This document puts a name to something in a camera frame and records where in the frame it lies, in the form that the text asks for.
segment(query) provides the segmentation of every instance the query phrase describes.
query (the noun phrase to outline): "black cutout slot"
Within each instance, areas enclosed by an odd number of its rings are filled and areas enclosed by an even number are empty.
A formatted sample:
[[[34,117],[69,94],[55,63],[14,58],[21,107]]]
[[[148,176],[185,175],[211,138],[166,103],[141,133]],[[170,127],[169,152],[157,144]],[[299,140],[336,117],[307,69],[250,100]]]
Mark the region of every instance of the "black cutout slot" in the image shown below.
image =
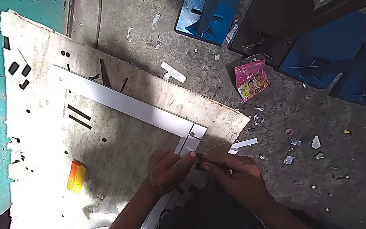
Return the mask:
[[[32,68],[29,65],[26,65],[22,71],[22,75],[26,77],[29,74],[29,72],[31,72],[31,69]]]
[[[11,46],[9,45],[9,37],[4,37],[4,49],[11,50]]]
[[[11,66],[9,67],[8,71],[11,75],[15,74],[15,72],[18,70],[19,64],[17,62],[12,62]]]
[[[83,125],[83,126],[85,126],[85,127],[89,128],[89,129],[91,130],[91,126],[89,126],[89,125],[87,125],[86,123],[84,123],[84,122],[80,121],[78,118],[76,118],[76,117],[74,117],[74,116],[72,116],[72,115],[69,115],[69,118],[73,119],[74,121],[76,121],[76,122],[80,123],[81,125]]]
[[[22,90],[25,90],[26,86],[28,86],[29,84],[29,81],[28,80],[25,80],[25,82],[23,84],[20,84],[19,87],[22,89]]]

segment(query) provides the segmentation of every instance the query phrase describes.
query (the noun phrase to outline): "paper scrap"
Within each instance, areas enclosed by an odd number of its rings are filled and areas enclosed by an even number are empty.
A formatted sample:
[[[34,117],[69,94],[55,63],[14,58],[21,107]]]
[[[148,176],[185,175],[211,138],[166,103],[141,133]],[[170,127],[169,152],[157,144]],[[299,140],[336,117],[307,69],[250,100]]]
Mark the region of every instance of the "paper scrap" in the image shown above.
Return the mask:
[[[296,158],[295,156],[287,155],[286,158],[283,160],[283,163],[287,164],[287,165],[290,165],[290,164],[292,164],[292,162],[295,158]]]
[[[157,13],[155,18],[152,20],[152,24],[156,24],[157,21],[159,21],[159,18],[160,18],[161,15],[162,15],[161,13]]]
[[[252,139],[248,139],[248,140],[245,140],[245,141],[240,141],[240,142],[234,143],[233,146],[235,146],[236,148],[241,148],[241,147],[248,146],[248,145],[253,145],[253,144],[256,144],[256,143],[258,143],[258,139],[257,138],[252,138]]]
[[[232,42],[237,31],[238,31],[238,24],[235,24],[234,27],[231,29],[231,31],[229,31],[227,36],[225,37],[228,44],[230,44]]]
[[[311,146],[313,149],[318,149],[321,147],[320,140],[318,139],[317,135],[313,138],[313,142],[312,142]]]
[[[170,65],[168,65],[165,62],[162,62],[162,64],[160,65],[161,68],[165,69],[166,71],[169,72],[170,76],[175,78],[176,80],[179,80],[180,82],[184,83],[184,81],[186,80],[186,76],[183,76],[182,73],[178,72],[177,70],[175,70],[174,68],[172,68]]]

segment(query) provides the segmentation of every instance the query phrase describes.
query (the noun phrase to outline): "debris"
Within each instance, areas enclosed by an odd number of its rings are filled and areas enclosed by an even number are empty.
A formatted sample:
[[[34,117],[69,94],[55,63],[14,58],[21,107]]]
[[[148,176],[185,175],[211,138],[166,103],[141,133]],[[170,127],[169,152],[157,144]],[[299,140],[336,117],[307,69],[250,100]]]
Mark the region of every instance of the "debris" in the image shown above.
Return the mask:
[[[291,145],[302,145],[302,142],[297,140],[297,139],[294,139],[294,138],[287,138],[289,139],[289,141],[291,141]]]
[[[255,114],[254,115],[254,124],[257,126],[259,124],[261,124],[263,121],[265,121],[265,118],[262,118],[260,121],[259,121],[259,117],[258,117],[258,114]]]
[[[182,73],[178,72],[177,70],[175,70],[174,68],[172,68],[170,65],[168,65],[165,62],[162,62],[162,64],[160,65],[161,68],[165,69],[166,71],[168,71],[169,75],[173,78],[175,78],[176,80],[179,80],[181,83],[184,83],[184,81],[186,80],[186,76],[183,76]]]
[[[215,97],[221,90],[221,86],[218,86],[216,92],[214,92],[214,94],[212,95],[212,97]]]
[[[285,130],[285,134],[287,134],[287,135],[292,135],[292,130],[291,130],[291,129],[286,129],[286,130]]]
[[[253,144],[256,144],[256,143],[258,143],[258,139],[257,138],[252,138],[252,139],[248,139],[248,140],[245,140],[245,141],[240,141],[240,142],[234,143],[233,146],[236,147],[236,148],[241,148],[241,147],[253,145]]]
[[[155,18],[153,18],[153,20],[152,20],[152,25],[156,24],[157,21],[159,21],[159,18],[161,15],[162,15],[161,13],[156,14]]]
[[[292,162],[295,158],[296,158],[295,156],[287,155],[286,158],[283,160],[283,163],[287,164],[287,165],[290,165],[290,164],[292,164]]]
[[[324,158],[324,153],[319,151],[318,153],[316,153],[316,155],[314,155],[313,157],[314,159],[320,160]]]
[[[128,34],[126,35],[126,39],[127,39],[129,42],[131,42],[131,41],[132,41],[132,39],[130,39],[131,35],[129,34],[129,33],[131,32],[131,30],[133,30],[133,28],[132,28],[132,27],[128,27],[128,28],[127,28]]]
[[[318,149],[321,147],[320,140],[318,139],[317,135],[314,137],[311,147],[313,149]]]
[[[238,31],[238,24],[234,24],[234,27],[231,29],[231,31],[228,32],[227,36],[225,37],[228,44],[232,42],[237,31]]]

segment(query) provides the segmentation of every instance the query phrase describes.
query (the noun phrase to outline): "white plastic strip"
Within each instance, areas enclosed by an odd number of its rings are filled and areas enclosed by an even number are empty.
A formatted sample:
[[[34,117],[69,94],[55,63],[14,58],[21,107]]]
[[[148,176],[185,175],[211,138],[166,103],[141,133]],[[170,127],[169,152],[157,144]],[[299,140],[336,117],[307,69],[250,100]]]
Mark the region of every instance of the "white plastic strip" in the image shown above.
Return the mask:
[[[129,116],[142,120],[179,137],[186,137],[194,123],[160,108],[151,106],[103,84],[78,75],[60,66],[54,68],[54,76],[63,83],[63,88],[104,104]]]
[[[163,69],[165,69],[166,71],[168,71],[169,74],[170,74],[170,76],[173,77],[173,78],[175,78],[176,80],[179,80],[182,83],[184,83],[184,81],[186,80],[186,76],[183,76],[182,73],[178,72],[177,70],[175,70],[174,68],[172,68],[167,63],[162,62],[162,64],[160,65],[160,67],[163,68]]]
[[[248,139],[248,140],[245,140],[245,141],[240,141],[240,142],[234,143],[233,146],[235,146],[236,148],[241,148],[241,147],[248,146],[248,145],[253,145],[253,144],[256,144],[256,143],[258,143],[258,139],[257,138],[252,138],[252,139]]]

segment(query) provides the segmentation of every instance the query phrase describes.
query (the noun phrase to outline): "plastic scrap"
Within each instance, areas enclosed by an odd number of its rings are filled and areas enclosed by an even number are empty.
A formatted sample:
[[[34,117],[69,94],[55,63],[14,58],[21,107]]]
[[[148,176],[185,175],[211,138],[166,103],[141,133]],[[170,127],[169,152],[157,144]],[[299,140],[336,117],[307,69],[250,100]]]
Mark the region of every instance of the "plastic scrap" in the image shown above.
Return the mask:
[[[313,138],[313,142],[311,144],[311,147],[313,149],[318,149],[318,148],[321,147],[320,140],[318,139],[318,136],[317,135]]]
[[[238,24],[234,24],[234,27],[231,29],[231,31],[228,32],[227,36],[225,37],[228,44],[232,42],[237,31],[238,31]]]
[[[253,55],[237,63],[235,67],[236,88],[244,102],[247,102],[270,86],[265,68],[265,57]]]
[[[318,153],[316,153],[316,155],[313,156],[314,159],[320,160],[324,158],[324,153],[319,151]]]
[[[170,65],[168,65],[165,62],[162,62],[162,64],[160,65],[161,68],[165,69],[166,71],[168,71],[164,76],[163,79],[164,80],[169,80],[169,77],[173,77],[176,80],[179,80],[180,82],[184,83],[184,81],[186,80],[186,76],[183,76],[182,73],[178,72],[177,70],[175,70],[174,68],[172,68]]]
[[[157,13],[155,18],[153,18],[153,20],[152,20],[152,24],[156,24],[157,21],[159,21],[159,18],[160,18],[161,15],[162,15],[161,13]]]
[[[294,138],[288,138],[289,141],[291,141],[291,145],[302,145],[302,142],[297,140],[297,139],[294,139]]]
[[[295,158],[296,158],[295,156],[287,155],[286,158],[283,160],[283,163],[287,164],[287,165],[290,165],[290,164],[292,164],[292,162]]]

